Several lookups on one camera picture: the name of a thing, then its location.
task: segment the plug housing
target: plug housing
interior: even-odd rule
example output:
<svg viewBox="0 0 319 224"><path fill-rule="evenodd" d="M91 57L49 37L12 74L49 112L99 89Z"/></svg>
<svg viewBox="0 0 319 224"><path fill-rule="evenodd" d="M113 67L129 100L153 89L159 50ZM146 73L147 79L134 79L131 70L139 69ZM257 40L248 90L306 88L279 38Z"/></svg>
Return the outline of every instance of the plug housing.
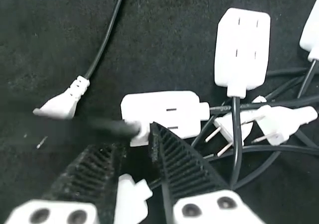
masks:
<svg viewBox="0 0 319 224"><path fill-rule="evenodd" d="M138 224L148 215L146 200L153 196L145 179L135 183L131 175L119 177L114 224Z"/></svg>
<svg viewBox="0 0 319 224"><path fill-rule="evenodd" d="M264 12L230 8L218 24L215 83L228 97L246 97L265 81L269 56L270 17Z"/></svg>
<svg viewBox="0 0 319 224"><path fill-rule="evenodd" d="M49 99L41 108L34 109L33 113L57 119L72 119L76 106L89 85L89 80L78 76L65 92Z"/></svg>
<svg viewBox="0 0 319 224"><path fill-rule="evenodd" d="M308 60L319 60L319 0L316 0L313 9L306 21L299 45L310 52Z"/></svg>
<svg viewBox="0 0 319 224"><path fill-rule="evenodd" d="M253 117L253 111L242 111L240 112L240 120L249 120ZM220 133L227 140L228 143L234 142L234 132L233 132L233 120L231 113L227 113L223 117L218 117L214 121L214 125L216 128L221 127ZM242 132L242 141L244 145L244 140L250 134L251 129L253 128L253 123L247 123L241 125Z"/></svg>
<svg viewBox="0 0 319 224"><path fill-rule="evenodd" d="M85 220L85 224L99 224L96 207L91 203L30 200L13 209L4 224L69 224Z"/></svg>
<svg viewBox="0 0 319 224"><path fill-rule="evenodd" d="M260 107L256 113L264 116L256 121L268 142L273 146L286 142L301 125L318 118L317 111L310 106L290 109L265 105Z"/></svg>
<svg viewBox="0 0 319 224"><path fill-rule="evenodd" d="M209 104L201 103L192 91L128 94L122 99L121 112L124 120L140 121L142 130L157 122L180 138L197 136L201 130L200 122L210 116ZM145 141L131 143L131 146L147 145L148 141Z"/></svg>

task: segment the cord strain relief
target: cord strain relief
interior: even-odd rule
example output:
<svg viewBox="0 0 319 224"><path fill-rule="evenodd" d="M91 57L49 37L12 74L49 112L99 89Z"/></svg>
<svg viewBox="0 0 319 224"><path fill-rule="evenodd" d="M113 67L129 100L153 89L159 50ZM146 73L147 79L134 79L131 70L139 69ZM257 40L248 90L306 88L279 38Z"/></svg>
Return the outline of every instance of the cord strain relief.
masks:
<svg viewBox="0 0 319 224"><path fill-rule="evenodd" d="M79 100L81 96L84 95L89 85L89 80L82 76L78 76L77 79L73 81L70 87L66 90L66 93L68 93L74 99Z"/></svg>

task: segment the plug prong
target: plug prong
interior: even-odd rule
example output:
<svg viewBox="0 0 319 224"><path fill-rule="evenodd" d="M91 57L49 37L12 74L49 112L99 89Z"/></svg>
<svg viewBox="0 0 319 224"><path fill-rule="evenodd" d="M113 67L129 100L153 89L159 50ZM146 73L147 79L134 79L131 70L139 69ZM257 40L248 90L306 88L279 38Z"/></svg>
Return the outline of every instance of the plug prong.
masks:
<svg viewBox="0 0 319 224"><path fill-rule="evenodd" d="M209 137L205 139L205 142L207 143L209 140L211 140L216 134L218 134L221 131L221 127L218 127Z"/></svg>
<svg viewBox="0 0 319 224"><path fill-rule="evenodd" d="M227 144L225 147L222 148L222 150L220 150L217 153L217 156L220 157L224 152L226 152L231 146L233 145L233 142Z"/></svg>
<svg viewBox="0 0 319 224"><path fill-rule="evenodd" d="M271 133L269 133L267 135L264 135L264 136L261 136L259 138L254 139L251 143L259 143L259 142L261 142L261 141L263 141L263 140L265 140L267 138L271 138L271 137L274 137L276 135L277 135L277 132L271 132Z"/></svg>
<svg viewBox="0 0 319 224"><path fill-rule="evenodd" d="M215 156L215 154L209 154L209 155L207 155L207 156L205 156L205 157L203 157L204 159L206 159L206 158L211 158L211 157L214 157Z"/></svg>

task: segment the power cord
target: power cord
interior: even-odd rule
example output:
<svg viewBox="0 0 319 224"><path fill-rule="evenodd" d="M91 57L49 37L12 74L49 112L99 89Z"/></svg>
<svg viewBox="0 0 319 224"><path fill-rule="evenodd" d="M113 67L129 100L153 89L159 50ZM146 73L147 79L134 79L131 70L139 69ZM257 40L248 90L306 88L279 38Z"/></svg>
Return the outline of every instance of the power cord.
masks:
<svg viewBox="0 0 319 224"><path fill-rule="evenodd" d="M240 98L233 97L232 102L232 118L233 118L233 132L234 132L234 156L233 156L233 172L230 178L230 189L236 185L241 169L243 146L242 146L242 133L240 121Z"/></svg>
<svg viewBox="0 0 319 224"><path fill-rule="evenodd" d="M305 75L305 79L304 79L304 82L299 90L299 93L297 95L297 99L299 99L300 96L302 96L306 92L306 90L308 89L318 67L319 67L319 62L317 60L313 60L309 71Z"/></svg>
<svg viewBox="0 0 319 224"><path fill-rule="evenodd" d="M271 146L271 145L249 145L243 147L243 153L251 153L251 152L274 152L274 151L287 151L287 152L294 152L294 153L304 153L314 156L319 156L319 149L318 148L309 148L309 147L299 147L294 145L278 145L278 146ZM208 162L219 160L222 158L226 158L229 156L234 155L234 150L229 150L225 152L221 156L213 156L206 158Z"/></svg>
<svg viewBox="0 0 319 224"><path fill-rule="evenodd" d="M303 76L307 73L307 68L293 67L280 69L275 71L267 71L266 77L276 77L276 76Z"/></svg>
<svg viewBox="0 0 319 224"><path fill-rule="evenodd" d="M107 43L109 41L109 38L110 38L110 35L111 35L111 32L112 32L112 28L114 26L116 17L118 15L121 3L122 3L122 0L117 0L116 1L116 5L115 5L115 7L113 9L113 13L112 13L112 17L111 17L109 26L108 26L108 29L107 29L106 34L104 36L103 42L102 42L102 44L100 46L100 49L99 49L98 53L96 54L96 56L95 56L92 64L90 65L88 71L84 75L84 78L87 79L87 80L89 80L91 78L92 74L94 73L94 71L97 68L97 65L99 64L99 61L101 60L101 56L102 56L102 54L103 54L103 52L105 50L105 47L106 47L106 45L107 45Z"/></svg>
<svg viewBox="0 0 319 224"><path fill-rule="evenodd" d="M294 99L290 101L278 101L278 102L266 102L266 103L249 103L249 104L242 104L240 105L241 111L246 110L256 110L264 105L274 106L285 106L288 108L298 108L303 106L309 106L313 103L319 102L319 95L309 96L306 98ZM225 114L231 111L231 106L218 106L218 107L211 107L210 114Z"/></svg>

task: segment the metal prong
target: metal prong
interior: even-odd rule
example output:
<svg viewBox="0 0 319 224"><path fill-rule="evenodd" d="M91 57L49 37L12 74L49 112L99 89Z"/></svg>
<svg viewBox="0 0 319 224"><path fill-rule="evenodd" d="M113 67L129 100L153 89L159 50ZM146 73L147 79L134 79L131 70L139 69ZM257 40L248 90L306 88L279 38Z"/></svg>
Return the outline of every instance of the metal prong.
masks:
<svg viewBox="0 0 319 224"><path fill-rule="evenodd" d="M226 152L231 146L233 145L233 142L227 144L225 147L222 148L222 150L220 150L217 153L217 156L220 157L224 152Z"/></svg>
<svg viewBox="0 0 319 224"><path fill-rule="evenodd" d="M44 138L41 140L41 142L36 146L36 148L39 149L39 148L42 146L42 144L44 144L44 142L46 141L47 138L48 138L48 136L44 137Z"/></svg>
<svg viewBox="0 0 319 224"><path fill-rule="evenodd" d="M261 136L259 138L254 139L251 143L259 143L259 142L261 142L261 141L263 141L263 140L265 140L267 138L271 138L271 137L274 137L276 135L277 135L276 132L272 132L272 133L269 133L267 135L264 135L264 136Z"/></svg>
<svg viewBox="0 0 319 224"><path fill-rule="evenodd" d="M264 117L265 117L264 115L260 115L260 116L253 117L253 118L251 118L251 119L249 119L249 120L246 120L246 121L242 122L241 125L254 122L255 120L260 120L260 119L262 119L262 118L264 118Z"/></svg>
<svg viewBox="0 0 319 224"><path fill-rule="evenodd" d="M203 157L204 159L206 159L206 158L210 158L210 157L214 157L215 156L215 154L209 154L209 155L207 155L207 156L205 156L205 157Z"/></svg>
<svg viewBox="0 0 319 224"><path fill-rule="evenodd" d="M205 139L205 142L207 143L209 140L211 140L216 134L218 134L221 131L221 127L218 127L209 137Z"/></svg>

